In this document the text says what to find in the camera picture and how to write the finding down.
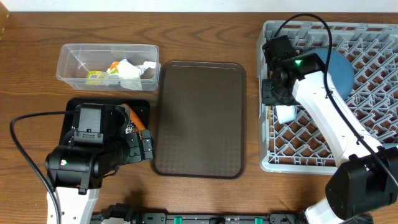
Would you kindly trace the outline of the blue cup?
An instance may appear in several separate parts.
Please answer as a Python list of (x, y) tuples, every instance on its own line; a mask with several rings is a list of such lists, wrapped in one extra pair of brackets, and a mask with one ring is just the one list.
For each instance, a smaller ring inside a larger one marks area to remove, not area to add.
[(278, 105), (275, 107), (276, 116), (280, 124), (293, 121), (297, 117), (296, 106)]

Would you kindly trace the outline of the orange carrot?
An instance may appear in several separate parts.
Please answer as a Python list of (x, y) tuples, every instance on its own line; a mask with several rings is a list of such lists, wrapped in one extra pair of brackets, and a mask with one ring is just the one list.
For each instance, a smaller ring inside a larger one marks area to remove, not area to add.
[(142, 131), (145, 130), (146, 127), (144, 126), (143, 122), (141, 121), (141, 119), (138, 117), (138, 115), (136, 114), (136, 112), (128, 105), (128, 104), (123, 104), (123, 106), (128, 110), (129, 112), (129, 119), (131, 120), (131, 122), (135, 125), (135, 127)]

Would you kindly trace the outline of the dark blue plate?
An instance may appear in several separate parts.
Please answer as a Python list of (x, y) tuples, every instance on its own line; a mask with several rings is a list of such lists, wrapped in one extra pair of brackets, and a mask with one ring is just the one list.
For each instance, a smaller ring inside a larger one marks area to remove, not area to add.
[(347, 99), (354, 85), (354, 70), (350, 61), (343, 54), (332, 50), (328, 73), (342, 99)]

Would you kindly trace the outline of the white napkin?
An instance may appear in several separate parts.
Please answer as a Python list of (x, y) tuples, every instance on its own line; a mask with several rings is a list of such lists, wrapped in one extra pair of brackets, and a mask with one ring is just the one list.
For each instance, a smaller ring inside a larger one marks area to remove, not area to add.
[(113, 62), (106, 73), (110, 74), (113, 78), (117, 78), (123, 88), (142, 90), (141, 76), (147, 69), (155, 69), (155, 66), (155, 62), (145, 61), (142, 65), (133, 65), (127, 59), (123, 59)]

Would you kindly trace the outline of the green orange snack wrapper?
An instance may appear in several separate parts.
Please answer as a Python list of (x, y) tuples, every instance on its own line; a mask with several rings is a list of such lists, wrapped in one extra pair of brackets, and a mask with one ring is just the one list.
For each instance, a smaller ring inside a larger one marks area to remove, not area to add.
[(119, 70), (118, 65), (120, 62), (113, 62), (107, 71), (90, 71), (86, 76), (86, 85), (118, 85)]

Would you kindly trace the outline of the light blue rice bowl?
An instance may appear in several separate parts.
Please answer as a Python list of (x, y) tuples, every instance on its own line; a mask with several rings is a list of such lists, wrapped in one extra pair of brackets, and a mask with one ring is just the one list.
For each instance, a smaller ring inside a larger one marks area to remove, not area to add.
[(390, 148), (393, 148), (393, 147), (398, 148), (398, 143), (383, 143), (382, 146), (385, 149), (390, 149)]

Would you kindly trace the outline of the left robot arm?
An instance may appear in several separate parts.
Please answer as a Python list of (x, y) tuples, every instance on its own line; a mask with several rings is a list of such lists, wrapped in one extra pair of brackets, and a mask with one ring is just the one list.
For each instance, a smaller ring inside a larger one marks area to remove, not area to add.
[(154, 157), (150, 131), (126, 103), (83, 103), (47, 156), (47, 223), (89, 223), (103, 179)]

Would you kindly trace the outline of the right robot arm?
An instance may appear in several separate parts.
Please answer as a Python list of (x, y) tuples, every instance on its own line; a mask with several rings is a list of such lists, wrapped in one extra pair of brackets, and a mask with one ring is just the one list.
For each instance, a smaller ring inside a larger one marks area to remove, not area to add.
[(308, 207), (305, 223), (344, 223), (397, 201), (397, 148), (386, 149), (348, 108), (317, 54), (297, 55), (285, 35), (263, 46), (269, 76), (262, 81), (262, 103), (300, 104), (331, 149), (337, 167), (325, 198)]

